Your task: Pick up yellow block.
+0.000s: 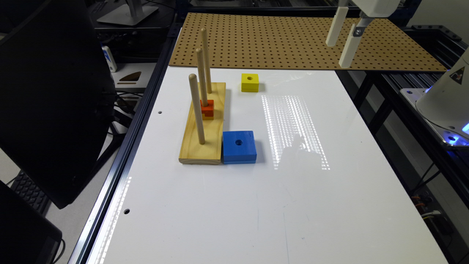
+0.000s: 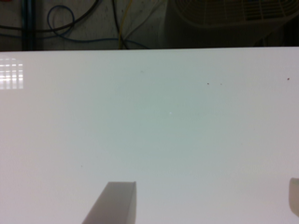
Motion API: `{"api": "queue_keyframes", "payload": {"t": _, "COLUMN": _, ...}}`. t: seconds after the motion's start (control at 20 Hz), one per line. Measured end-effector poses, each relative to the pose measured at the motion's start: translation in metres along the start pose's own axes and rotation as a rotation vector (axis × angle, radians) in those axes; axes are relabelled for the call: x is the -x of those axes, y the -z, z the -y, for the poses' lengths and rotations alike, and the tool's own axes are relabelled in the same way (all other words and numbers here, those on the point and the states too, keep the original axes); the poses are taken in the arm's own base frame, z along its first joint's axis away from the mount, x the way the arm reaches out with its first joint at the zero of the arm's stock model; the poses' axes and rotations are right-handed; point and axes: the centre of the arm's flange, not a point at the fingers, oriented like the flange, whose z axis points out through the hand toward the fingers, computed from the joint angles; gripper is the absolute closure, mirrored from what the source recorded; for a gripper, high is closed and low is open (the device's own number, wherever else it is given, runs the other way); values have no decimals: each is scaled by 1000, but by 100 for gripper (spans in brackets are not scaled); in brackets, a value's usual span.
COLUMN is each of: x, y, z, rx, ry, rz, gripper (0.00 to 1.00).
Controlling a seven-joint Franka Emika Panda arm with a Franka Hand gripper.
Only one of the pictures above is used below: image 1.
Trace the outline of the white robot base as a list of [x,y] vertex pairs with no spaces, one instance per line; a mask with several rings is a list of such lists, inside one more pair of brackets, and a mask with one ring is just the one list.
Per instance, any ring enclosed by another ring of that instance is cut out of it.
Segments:
[[468,52],[430,88],[404,88],[401,95],[446,147],[468,147]]

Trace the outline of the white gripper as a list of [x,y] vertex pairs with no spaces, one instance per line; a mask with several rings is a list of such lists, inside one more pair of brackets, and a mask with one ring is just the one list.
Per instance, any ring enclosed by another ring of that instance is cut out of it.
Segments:
[[[352,0],[352,2],[370,18],[362,18],[357,24],[352,25],[339,59],[339,66],[341,68],[350,67],[355,53],[358,50],[358,46],[360,45],[363,33],[366,27],[372,22],[372,18],[389,17],[396,11],[400,0]],[[348,9],[348,7],[337,8],[325,41],[328,47],[335,46],[345,18],[347,17]]]

